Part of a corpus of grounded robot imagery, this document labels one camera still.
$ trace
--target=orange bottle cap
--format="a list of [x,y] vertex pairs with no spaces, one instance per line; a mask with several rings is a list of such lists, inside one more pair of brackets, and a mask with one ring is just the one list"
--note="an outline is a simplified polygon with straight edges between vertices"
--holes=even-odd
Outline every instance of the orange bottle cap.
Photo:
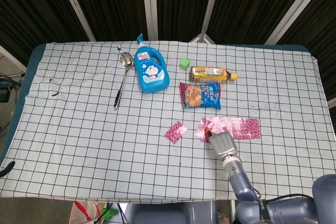
[[232,73],[231,74],[231,80],[237,80],[238,74],[237,73]]

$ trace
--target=ladle handle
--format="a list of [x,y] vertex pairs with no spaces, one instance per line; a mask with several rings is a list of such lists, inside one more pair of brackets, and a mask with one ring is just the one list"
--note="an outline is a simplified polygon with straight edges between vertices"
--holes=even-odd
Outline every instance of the ladle handle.
[[122,87],[124,86],[125,77],[126,77],[126,74],[127,74],[128,70],[129,70],[129,68],[126,68],[124,78],[122,79],[122,82],[121,82],[121,85],[120,85],[120,89],[117,93],[117,96],[115,97],[114,110],[116,110],[119,107],[119,103],[120,103],[120,99],[121,99],[121,91],[122,91]]

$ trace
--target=black curtain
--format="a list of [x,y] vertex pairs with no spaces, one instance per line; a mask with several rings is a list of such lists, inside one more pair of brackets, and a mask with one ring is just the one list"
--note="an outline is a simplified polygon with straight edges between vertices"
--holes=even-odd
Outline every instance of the black curtain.
[[157,0],[159,40],[188,42],[201,33],[208,0]]
[[69,0],[0,0],[0,45],[24,65],[48,42],[87,41]]
[[330,112],[330,117],[332,121],[332,125],[334,127],[334,131],[336,131],[336,107],[333,107],[329,110]]
[[217,44],[264,44],[295,0],[216,0],[206,32]]
[[279,44],[301,44],[318,59],[327,100],[336,97],[336,0],[311,0]]
[[144,0],[78,0],[97,41],[147,39]]

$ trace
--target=white pole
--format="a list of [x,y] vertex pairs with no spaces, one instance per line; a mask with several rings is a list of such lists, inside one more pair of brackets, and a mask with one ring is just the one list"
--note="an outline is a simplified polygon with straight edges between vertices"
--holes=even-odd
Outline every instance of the white pole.
[[208,0],[208,6],[206,7],[206,12],[204,15],[204,20],[203,20],[203,25],[202,25],[202,31],[201,34],[199,35],[199,42],[204,41],[205,33],[208,30],[212,10],[214,9],[216,0]]
[[288,9],[282,20],[279,22],[273,33],[269,36],[265,45],[275,45],[285,34],[288,28],[294,23],[297,17],[305,9],[311,0],[295,0]]
[[331,99],[331,100],[329,100],[327,102],[327,104],[328,104],[328,109],[331,109],[331,108],[335,107],[336,106],[336,97],[333,98],[333,99]]
[[6,56],[10,61],[12,61],[23,72],[27,71],[27,68],[21,62],[19,62],[12,54],[10,54],[5,48],[3,48],[2,46],[0,46],[0,55]]
[[90,41],[96,41],[95,36],[93,35],[93,32],[92,32],[92,30],[89,26],[88,21],[85,18],[85,15],[82,11],[82,8],[79,5],[78,0],[69,0],[69,1],[71,3],[75,13],[77,14],[77,17],[78,17],[80,23],[82,24],[82,27],[83,27],[86,35],[88,36],[89,40]]
[[158,21],[157,21],[157,5],[156,0],[144,0],[145,12],[146,12],[146,22],[147,22],[147,32],[148,40],[158,40]]

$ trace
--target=metal ladle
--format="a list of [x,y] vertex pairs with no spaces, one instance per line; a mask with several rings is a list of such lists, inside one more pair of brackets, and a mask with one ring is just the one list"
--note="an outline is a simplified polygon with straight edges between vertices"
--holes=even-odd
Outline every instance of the metal ladle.
[[117,96],[115,98],[115,101],[114,101],[114,110],[116,110],[119,107],[119,103],[120,103],[120,99],[121,99],[121,91],[122,91],[122,87],[124,86],[126,74],[127,74],[128,70],[130,70],[130,68],[133,67],[133,65],[134,65],[133,56],[128,52],[123,52],[120,56],[120,62],[126,68],[126,70],[125,70],[124,78],[122,79],[122,82],[121,82],[121,85],[120,85],[120,89],[119,89],[119,91],[117,93]]

